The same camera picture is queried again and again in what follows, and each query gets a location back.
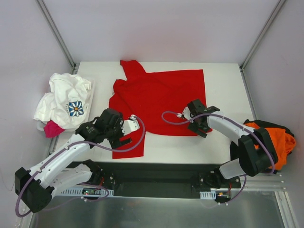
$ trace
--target red cloth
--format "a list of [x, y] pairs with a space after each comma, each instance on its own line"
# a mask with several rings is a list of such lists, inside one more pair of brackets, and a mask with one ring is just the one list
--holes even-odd
[[[179, 70], [146, 73], [135, 60], [121, 61], [127, 80], [116, 80], [113, 86], [114, 96], [110, 98], [109, 107], [123, 113], [124, 118], [134, 114], [140, 117], [146, 131], [161, 135], [195, 136], [188, 130], [188, 124], [171, 125], [162, 120], [164, 111], [181, 113], [187, 104], [200, 99], [206, 105], [203, 70]], [[173, 122], [183, 120], [174, 115], [166, 115]], [[133, 132], [123, 139], [132, 138], [132, 143], [120, 147], [127, 149], [141, 137], [142, 131]], [[114, 152], [113, 159], [143, 156], [144, 140], [129, 152]]]
[[55, 123], [54, 121], [50, 120], [47, 125], [43, 128], [44, 133], [46, 134], [47, 138], [53, 138], [57, 135], [60, 135], [65, 130], [62, 129]]

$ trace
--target orange cloth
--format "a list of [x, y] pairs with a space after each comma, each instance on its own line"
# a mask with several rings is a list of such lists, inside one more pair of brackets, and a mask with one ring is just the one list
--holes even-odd
[[[254, 123], [245, 123], [244, 125], [248, 127], [253, 127], [255, 129], [259, 129], [260, 127]], [[276, 154], [279, 158], [279, 161], [275, 164], [276, 170], [281, 170], [284, 165], [287, 163], [287, 155], [291, 152], [291, 150], [295, 147], [296, 142], [295, 138], [290, 134], [287, 134], [285, 129], [282, 128], [265, 128], [271, 138], [271, 141], [275, 147]]]

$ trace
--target gray floor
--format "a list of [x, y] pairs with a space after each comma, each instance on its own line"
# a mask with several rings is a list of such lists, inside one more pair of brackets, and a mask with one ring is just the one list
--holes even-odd
[[[70, 197], [56, 197], [49, 208]], [[279, 228], [284, 227], [273, 192], [243, 192], [228, 206], [200, 199], [76, 199], [40, 212], [31, 228]]]

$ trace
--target clothing pile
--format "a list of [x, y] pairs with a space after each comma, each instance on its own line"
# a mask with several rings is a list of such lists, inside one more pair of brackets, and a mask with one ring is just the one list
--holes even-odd
[[[169, 72], [146, 73], [139, 62], [121, 61], [127, 80], [116, 80], [113, 86], [114, 95], [110, 98], [109, 107], [123, 114], [125, 118], [134, 114], [139, 116], [146, 131], [175, 136], [195, 136], [188, 130], [188, 124], [171, 125], [165, 123], [161, 116], [164, 111], [182, 111], [187, 104], [200, 99], [206, 105], [203, 70], [178, 70]], [[169, 121], [182, 122], [180, 118], [166, 116]], [[136, 144], [142, 135], [136, 131], [125, 138], [132, 138], [127, 149]], [[131, 158], [143, 156], [144, 140], [132, 151], [114, 152], [113, 158]]]
[[55, 137], [66, 129], [76, 129], [85, 120], [91, 82], [79, 75], [55, 73], [49, 85], [51, 92], [40, 100], [34, 119], [46, 124], [46, 137]]

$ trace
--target workstation enclosure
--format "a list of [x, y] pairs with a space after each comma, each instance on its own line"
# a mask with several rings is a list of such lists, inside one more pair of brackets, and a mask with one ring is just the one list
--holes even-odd
[[[304, 226], [302, 1], [13, 0], [4, 2], [0, 12], [1, 227]], [[295, 134], [297, 146], [287, 165], [277, 175], [248, 178], [228, 206], [191, 199], [188, 189], [180, 191], [183, 185], [175, 191], [147, 183], [141, 191], [129, 190], [137, 197], [89, 204], [74, 200], [38, 217], [17, 218], [14, 172], [39, 163], [71, 135], [49, 140], [32, 119], [49, 78], [55, 72], [93, 78], [92, 120], [108, 107], [115, 80], [125, 79], [121, 59], [138, 60], [146, 72], [203, 69], [208, 106], [239, 122], [261, 119]], [[92, 159], [114, 169], [178, 175], [229, 161], [229, 145], [215, 131], [206, 139], [147, 133], [143, 157], [114, 160], [110, 152], [94, 149], [75, 162]], [[66, 192], [51, 206], [72, 196]]]

